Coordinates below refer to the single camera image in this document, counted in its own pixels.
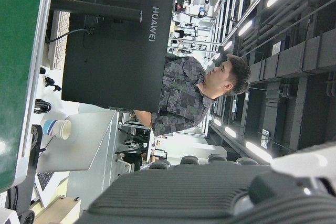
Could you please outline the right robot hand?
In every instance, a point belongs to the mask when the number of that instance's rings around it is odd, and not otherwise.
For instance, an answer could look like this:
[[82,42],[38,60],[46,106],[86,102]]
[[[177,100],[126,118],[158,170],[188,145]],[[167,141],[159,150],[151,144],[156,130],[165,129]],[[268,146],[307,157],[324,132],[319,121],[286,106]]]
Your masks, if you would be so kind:
[[212,156],[119,177],[79,223],[335,223],[335,142],[259,165]]

